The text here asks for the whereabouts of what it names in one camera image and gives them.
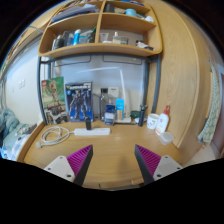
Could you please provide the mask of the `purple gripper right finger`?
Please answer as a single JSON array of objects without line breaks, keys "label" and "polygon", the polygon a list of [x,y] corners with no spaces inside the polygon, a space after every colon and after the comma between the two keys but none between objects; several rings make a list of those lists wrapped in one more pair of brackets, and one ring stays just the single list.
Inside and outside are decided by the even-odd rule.
[{"label": "purple gripper right finger", "polygon": [[140,145],[135,145],[134,154],[145,185],[182,169],[170,156],[159,156]]}]

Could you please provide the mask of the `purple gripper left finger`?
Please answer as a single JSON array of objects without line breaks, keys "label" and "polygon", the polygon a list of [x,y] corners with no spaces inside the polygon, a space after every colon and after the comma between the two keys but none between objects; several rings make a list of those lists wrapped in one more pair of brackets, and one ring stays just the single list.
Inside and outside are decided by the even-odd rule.
[{"label": "purple gripper left finger", "polygon": [[82,186],[93,156],[93,146],[86,146],[71,155],[58,156],[44,168],[56,176]]}]

